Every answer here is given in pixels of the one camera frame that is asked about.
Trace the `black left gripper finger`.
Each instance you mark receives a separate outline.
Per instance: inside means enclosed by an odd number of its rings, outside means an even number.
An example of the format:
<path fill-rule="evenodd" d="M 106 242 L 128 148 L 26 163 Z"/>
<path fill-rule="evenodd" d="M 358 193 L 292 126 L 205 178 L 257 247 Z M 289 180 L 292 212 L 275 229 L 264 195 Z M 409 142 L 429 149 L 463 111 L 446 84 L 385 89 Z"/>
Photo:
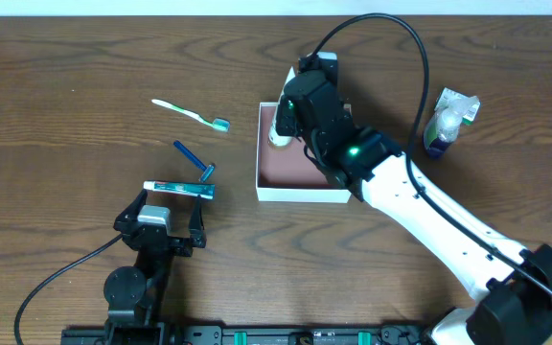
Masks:
<path fill-rule="evenodd" d="M 201 209 L 202 201 L 201 196 L 195 199 L 194 209 L 188 225 L 192 245 L 198 248 L 204 248 L 207 242 Z"/>
<path fill-rule="evenodd" d="M 142 208 L 146 205 L 148 192 L 142 190 L 138 196 L 119 214 L 113 224 L 113 228 L 121 234 L 132 234 L 140 225 L 138 220 Z"/>

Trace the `teal white toothpaste tube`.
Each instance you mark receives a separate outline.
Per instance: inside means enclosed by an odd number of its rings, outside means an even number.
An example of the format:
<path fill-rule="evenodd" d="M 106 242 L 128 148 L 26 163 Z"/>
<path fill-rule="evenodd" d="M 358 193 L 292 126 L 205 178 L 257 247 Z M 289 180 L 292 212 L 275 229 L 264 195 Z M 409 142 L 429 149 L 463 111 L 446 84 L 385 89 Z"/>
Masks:
<path fill-rule="evenodd" d="M 181 196 L 200 196 L 204 199 L 213 199 L 215 196 L 214 184 L 147 180 L 143 183 L 143 188 L 152 192 L 169 193 Z"/>

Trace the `white Pantene tube gold cap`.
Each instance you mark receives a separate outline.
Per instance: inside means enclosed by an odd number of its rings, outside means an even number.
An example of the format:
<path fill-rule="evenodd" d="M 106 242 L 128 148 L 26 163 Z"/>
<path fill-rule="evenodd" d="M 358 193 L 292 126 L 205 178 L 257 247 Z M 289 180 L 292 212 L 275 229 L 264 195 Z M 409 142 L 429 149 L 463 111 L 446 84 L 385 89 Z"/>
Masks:
<path fill-rule="evenodd" d="M 291 135 L 288 134 L 285 128 L 286 116 L 285 111 L 285 87 L 295 77 L 295 69 L 291 66 L 287 72 L 287 76 L 282 87 L 277 105 L 275 106 L 274 115 L 268 132 L 268 144 L 275 149 L 285 148 L 291 141 Z"/>

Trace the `white pink-lined box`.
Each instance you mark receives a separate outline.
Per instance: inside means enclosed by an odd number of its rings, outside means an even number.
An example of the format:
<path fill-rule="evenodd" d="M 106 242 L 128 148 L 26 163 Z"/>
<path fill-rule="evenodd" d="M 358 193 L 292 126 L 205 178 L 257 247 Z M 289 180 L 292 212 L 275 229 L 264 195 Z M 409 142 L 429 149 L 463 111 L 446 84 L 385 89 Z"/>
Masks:
<path fill-rule="evenodd" d="M 276 103 L 260 103 L 257 133 L 255 189 L 262 202 L 347 203 L 348 190 L 332 187 L 292 140 L 283 149 L 269 145 L 268 133 Z"/>

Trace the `clear foam pump bottle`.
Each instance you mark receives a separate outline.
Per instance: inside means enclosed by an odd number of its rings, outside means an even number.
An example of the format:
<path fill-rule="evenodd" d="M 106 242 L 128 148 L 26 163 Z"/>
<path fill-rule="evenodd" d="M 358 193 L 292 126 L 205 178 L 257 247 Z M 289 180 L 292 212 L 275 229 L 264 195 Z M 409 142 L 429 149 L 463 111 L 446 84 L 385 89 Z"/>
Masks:
<path fill-rule="evenodd" d="M 449 101 L 436 111 L 424 131 L 425 151 L 431 158 L 441 157 L 454 143 L 459 134 L 464 116 L 479 104 L 476 96 Z"/>

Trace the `green white soap box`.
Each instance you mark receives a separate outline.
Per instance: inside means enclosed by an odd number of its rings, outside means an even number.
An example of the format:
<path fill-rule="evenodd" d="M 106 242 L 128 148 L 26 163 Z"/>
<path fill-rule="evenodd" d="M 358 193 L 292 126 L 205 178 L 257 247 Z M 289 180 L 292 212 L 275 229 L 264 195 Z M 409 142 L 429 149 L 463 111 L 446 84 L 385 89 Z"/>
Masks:
<path fill-rule="evenodd" d="M 467 95 L 461 94 L 457 91 L 451 90 L 449 88 L 444 88 L 442 92 L 440 93 L 440 96 L 436 100 L 436 105 L 434 107 L 434 111 L 438 112 L 440 109 L 447 107 L 450 103 L 456 100 L 466 99 Z M 480 109 L 481 102 L 477 101 L 463 116 L 463 124 L 466 126 L 470 126 L 474 120 L 475 117 Z"/>

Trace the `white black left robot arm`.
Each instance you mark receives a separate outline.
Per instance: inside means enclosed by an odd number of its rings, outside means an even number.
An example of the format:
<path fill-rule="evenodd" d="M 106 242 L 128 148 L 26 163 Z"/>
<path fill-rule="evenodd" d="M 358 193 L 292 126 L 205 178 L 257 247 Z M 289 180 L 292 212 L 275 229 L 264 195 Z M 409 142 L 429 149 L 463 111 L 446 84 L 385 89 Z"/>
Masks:
<path fill-rule="evenodd" d="M 187 237 L 171 231 L 171 211 L 147 204 L 142 191 L 114 220 L 122 242 L 137 253 L 133 265 L 112 271 L 103 286 L 108 303 L 106 344 L 169 344 L 172 327 L 159 320 L 173 259 L 190 257 L 206 246 L 201 205 L 196 197 Z"/>

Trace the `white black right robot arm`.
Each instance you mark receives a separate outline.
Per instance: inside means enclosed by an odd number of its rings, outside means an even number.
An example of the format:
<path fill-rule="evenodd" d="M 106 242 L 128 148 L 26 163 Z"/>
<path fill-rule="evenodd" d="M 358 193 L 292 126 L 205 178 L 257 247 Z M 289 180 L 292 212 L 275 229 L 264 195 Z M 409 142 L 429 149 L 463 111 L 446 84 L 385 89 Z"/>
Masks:
<path fill-rule="evenodd" d="M 441 191 L 382 133 L 357 126 L 330 73 L 287 76 L 276 120 L 300 137 L 312 164 L 337 189 L 383 212 L 457 278 L 473 307 L 449 311 L 432 344 L 542 344 L 552 335 L 552 247 L 534 251 L 476 218 Z"/>

